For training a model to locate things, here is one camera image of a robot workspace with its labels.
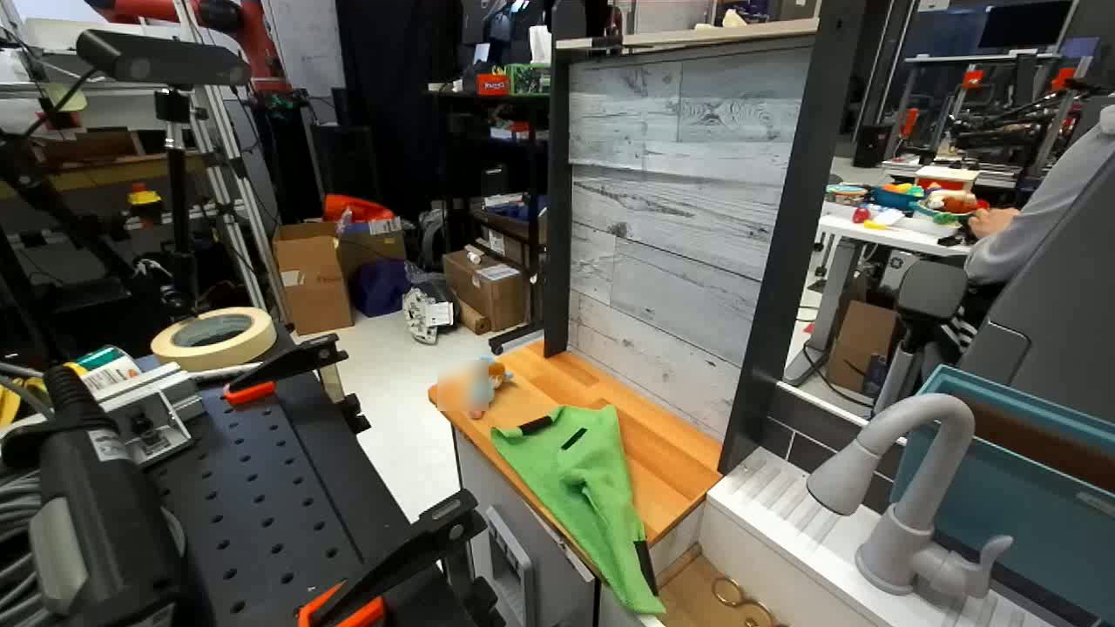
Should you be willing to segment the green towel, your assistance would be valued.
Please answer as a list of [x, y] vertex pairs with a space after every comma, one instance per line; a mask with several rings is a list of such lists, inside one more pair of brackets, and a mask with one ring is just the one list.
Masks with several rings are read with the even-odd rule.
[[566, 403], [545, 419], [494, 429], [492, 442], [616, 604], [627, 613], [664, 617], [666, 604], [654, 588], [616, 409]]

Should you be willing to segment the cardboard box centre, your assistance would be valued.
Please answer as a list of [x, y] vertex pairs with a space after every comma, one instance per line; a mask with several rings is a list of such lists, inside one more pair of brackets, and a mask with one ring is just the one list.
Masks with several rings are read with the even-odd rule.
[[527, 322], [527, 279], [517, 265], [450, 250], [443, 272], [474, 332], [508, 332]]

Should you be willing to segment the cardboard box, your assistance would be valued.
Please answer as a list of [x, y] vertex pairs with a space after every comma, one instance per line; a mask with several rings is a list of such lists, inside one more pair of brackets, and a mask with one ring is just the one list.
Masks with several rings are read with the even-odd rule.
[[280, 265], [280, 297], [285, 322], [301, 336], [352, 325], [337, 238], [328, 223], [280, 228], [271, 238], [271, 256]]
[[527, 322], [527, 279], [517, 265], [450, 250], [443, 272], [474, 332], [508, 332]]

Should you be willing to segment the grey wood backdrop panel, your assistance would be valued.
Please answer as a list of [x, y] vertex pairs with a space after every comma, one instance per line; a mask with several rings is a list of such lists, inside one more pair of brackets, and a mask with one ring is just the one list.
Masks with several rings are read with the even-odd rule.
[[855, 37], [838, 18], [553, 56], [545, 347], [675, 410], [721, 468], [764, 442]]

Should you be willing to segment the cardboard box left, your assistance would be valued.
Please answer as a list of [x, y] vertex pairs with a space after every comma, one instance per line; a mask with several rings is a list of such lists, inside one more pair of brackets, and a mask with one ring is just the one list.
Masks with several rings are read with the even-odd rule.
[[280, 265], [280, 297], [285, 322], [301, 336], [352, 325], [337, 238], [328, 223], [280, 228], [271, 238], [271, 256]]

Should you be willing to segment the wooden counter top cabinet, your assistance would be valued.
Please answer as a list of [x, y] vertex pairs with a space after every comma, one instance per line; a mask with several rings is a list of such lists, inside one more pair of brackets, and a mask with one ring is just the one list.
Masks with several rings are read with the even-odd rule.
[[429, 401], [627, 613], [666, 613], [652, 547], [716, 489], [710, 434], [545, 345], [438, 379]]

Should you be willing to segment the white toy sink counter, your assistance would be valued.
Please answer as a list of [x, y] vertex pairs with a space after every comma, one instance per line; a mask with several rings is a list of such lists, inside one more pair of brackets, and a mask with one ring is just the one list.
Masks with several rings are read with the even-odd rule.
[[798, 468], [758, 451], [709, 491], [702, 547], [788, 627], [1052, 627], [999, 593], [937, 604], [876, 588], [855, 564], [876, 524], [872, 510], [834, 514]]

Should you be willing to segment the roll of masking tape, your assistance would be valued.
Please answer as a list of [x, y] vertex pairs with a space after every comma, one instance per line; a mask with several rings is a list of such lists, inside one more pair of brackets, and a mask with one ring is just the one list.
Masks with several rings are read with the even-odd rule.
[[150, 353], [188, 374], [243, 366], [275, 345], [275, 325], [260, 305], [220, 305], [163, 326]]

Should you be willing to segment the black perforated clamp table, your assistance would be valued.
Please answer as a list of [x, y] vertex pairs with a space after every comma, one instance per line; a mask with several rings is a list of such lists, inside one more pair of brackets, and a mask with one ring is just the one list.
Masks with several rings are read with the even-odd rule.
[[458, 491], [405, 514], [356, 446], [323, 336], [200, 382], [150, 370], [99, 397], [45, 374], [4, 434], [0, 627], [502, 627]]

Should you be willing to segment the teal bin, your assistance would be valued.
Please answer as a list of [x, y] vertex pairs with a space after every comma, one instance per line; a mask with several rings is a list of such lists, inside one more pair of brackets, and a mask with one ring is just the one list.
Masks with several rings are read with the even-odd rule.
[[976, 410], [937, 534], [969, 553], [1012, 535], [1003, 570], [1115, 624], [1115, 425], [954, 366], [937, 366], [924, 395]]

